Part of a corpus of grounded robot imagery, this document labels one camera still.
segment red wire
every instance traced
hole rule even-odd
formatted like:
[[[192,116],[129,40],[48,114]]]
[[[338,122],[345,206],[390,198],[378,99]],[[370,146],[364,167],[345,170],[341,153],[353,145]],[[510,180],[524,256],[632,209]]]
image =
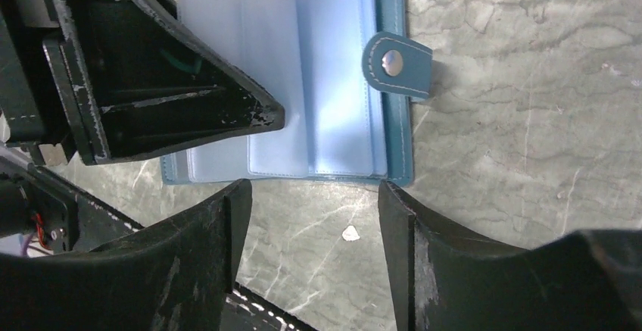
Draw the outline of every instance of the red wire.
[[[36,218],[34,219],[36,222],[36,233],[38,234],[38,242],[40,242],[40,246],[42,246],[44,249],[51,250],[46,244],[45,244],[45,229],[44,229],[44,222],[42,221],[42,217],[40,214],[36,214]]]

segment silver snap button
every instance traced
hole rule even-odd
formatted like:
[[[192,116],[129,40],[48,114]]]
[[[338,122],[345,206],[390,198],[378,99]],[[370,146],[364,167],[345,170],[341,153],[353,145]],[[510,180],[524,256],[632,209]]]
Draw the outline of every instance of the silver snap button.
[[[395,77],[401,73],[401,69],[404,68],[404,58],[401,57],[399,51],[391,49],[383,55],[382,67],[388,76]]]

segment tabletop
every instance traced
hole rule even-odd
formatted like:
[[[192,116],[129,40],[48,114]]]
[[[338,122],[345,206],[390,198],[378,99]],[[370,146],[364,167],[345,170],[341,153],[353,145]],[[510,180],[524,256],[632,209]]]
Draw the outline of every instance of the tabletop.
[[[526,248],[640,228],[642,0],[407,0],[434,49],[412,107],[407,191]],[[58,168],[150,225],[223,185],[164,186],[158,160]],[[323,330],[395,329],[374,186],[255,182],[238,281]]]

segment wallet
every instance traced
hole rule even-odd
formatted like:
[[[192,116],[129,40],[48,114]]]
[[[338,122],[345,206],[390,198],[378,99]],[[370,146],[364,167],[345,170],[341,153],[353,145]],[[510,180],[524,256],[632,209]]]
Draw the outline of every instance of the wallet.
[[[195,36],[283,105],[285,127],[163,156],[166,184],[412,182],[410,101],[427,98],[432,50],[406,38],[405,0],[177,0],[177,8]]]

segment gray marble table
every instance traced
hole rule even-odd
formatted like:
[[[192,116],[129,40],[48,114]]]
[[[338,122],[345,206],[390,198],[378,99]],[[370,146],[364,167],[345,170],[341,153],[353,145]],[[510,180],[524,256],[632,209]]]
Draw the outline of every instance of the gray marble table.
[[[642,226],[642,0],[408,0],[435,50],[413,106],[408,189],[532,248],[578,228]],[[156,160],[60,171],[144,225],[221,185],[163,186]],[[238,281],[319,329],[394,329],[371,186],[268,180]],[[360,239],[341,234],[354,226]]]

